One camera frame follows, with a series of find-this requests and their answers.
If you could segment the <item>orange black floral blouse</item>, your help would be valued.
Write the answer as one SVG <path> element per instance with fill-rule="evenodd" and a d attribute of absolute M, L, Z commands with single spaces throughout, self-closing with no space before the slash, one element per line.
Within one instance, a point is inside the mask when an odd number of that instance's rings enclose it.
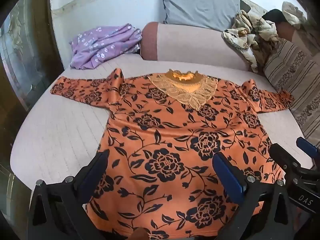
<path fill-rule="evenodd" d="M 98 147 L 107 168 L 86 205 L 103 232 L 216 236 L 236 211 L 212 166 L 217 153 L 256 180 L 283 177 L 258 115 L 287 109 L 288 92 L 173 70 L 125 78 L 117 68 L 105 79 L 62 76 L 51 93 L 110 113 Z"/>

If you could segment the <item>striped beige patterned pillow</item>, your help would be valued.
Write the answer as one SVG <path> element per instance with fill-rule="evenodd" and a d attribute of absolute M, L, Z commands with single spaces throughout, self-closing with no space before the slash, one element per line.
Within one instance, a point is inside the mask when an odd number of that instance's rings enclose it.
<path fill-rule="evenodd" d="M 289 109 L 307 141 L 319 147 L 319 65 L 292 42 L 281 38 L 267 59 L 264 74 L 278 92 L 289 92 Z"/>

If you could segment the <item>pink quilted bed sheet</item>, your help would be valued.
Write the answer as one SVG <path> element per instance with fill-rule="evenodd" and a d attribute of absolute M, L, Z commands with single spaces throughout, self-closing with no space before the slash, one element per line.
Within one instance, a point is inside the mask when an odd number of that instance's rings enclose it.
<path fill-rule="evenodd" d="M 265 77 L 252 72 L 193 63 L 145 61 L 139 55 L 124 55 L 94 70 L 67 69 L 60 77 L 105 79 L 117 68 L 121 69 L 125 78 L 165 73 L 172 69 L 199 72 L 237 85 L 254 80 L 260 90 L 275 93 Z M 110 115 L 105 108 L 52 94 L 53 85 L 26 117 L 11 153 L 11 167 L 28 187 L 34 187 L 37 179 L 57 183 L 77 174 L 99 152 Z M 280 144 L 303 167 L 312 166 L 311 158 L 296 146 L 296 139 L 302 132 L 290 111 L 259 113 L 258 118 L 272 143 Z"/>

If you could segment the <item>cream brown floral blanket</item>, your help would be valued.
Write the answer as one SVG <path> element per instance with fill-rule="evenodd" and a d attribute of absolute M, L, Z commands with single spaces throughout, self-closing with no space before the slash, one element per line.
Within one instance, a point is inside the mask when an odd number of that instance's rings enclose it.
<path fill-rule="evenodd" d="M 303 12 L 289 2 L 284 2 L 281 10 L 273 9 L 260 17 L 241 10 L 233 26 L 222 32 L 222 38 L 245 58 L 251 71 L 258 74 L 290 28 L 298 30 L 306 22 Z"/>

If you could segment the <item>pink bolster pillow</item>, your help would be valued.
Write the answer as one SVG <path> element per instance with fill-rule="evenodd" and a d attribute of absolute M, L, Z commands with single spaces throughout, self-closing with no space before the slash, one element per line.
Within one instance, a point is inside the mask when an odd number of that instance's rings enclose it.
<path fill-rule="evenodd" d="M 249 63 L 222 38 L 220 31 L 188 25 L 148 23 L 140 55 L 148 61 L 205 64 L 249 71 Z"/>

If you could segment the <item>brown wooden mirrored wardrobe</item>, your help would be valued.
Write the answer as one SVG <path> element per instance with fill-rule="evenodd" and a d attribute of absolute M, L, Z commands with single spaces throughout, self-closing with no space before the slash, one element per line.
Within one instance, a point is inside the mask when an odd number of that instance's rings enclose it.
<path fill-rule="evenodd" d="M 63 71 L 50 0 L 17 0 L 1 14 L 1 167 L 25 117 Z"/>

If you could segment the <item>purple floral folded cloth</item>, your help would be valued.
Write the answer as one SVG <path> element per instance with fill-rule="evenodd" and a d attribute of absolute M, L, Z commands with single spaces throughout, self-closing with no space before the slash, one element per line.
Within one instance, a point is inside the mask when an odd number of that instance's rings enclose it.
<path fill-rule="evenodd" d="M 79 33 L 70 41 L 74 69 L 94 69 L 123 54 L 140 50 L 142 31 L 127 23 L 121 26 L 100 26 Z"/>

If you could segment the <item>grey pillow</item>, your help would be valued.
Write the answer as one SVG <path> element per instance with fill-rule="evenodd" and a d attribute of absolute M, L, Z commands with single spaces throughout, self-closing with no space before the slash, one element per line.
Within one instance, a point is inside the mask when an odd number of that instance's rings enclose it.
<path fill-rule="evenodd" d="M 243 0 L 163 0 L 165 24 L 224 31 L 230 29 L 236 14 L 251 7 Z"/>

